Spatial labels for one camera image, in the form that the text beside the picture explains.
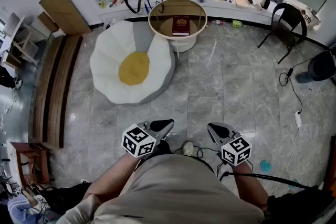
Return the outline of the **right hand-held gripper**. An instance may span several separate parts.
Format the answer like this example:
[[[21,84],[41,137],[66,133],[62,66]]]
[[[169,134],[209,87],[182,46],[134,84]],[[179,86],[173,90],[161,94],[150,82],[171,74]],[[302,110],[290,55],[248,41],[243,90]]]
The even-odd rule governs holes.
[[[251,144],[231,125],[209,123],[207,130],[225,164],[237,166],[250,158]]]

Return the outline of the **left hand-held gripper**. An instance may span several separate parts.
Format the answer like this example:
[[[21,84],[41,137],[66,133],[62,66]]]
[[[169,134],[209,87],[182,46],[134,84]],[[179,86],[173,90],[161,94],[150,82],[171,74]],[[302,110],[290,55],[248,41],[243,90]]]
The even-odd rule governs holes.
[[[133,123],[122,134],[121,146],[133,157],[151,154],[174,126],[173,119],[148,119]]]

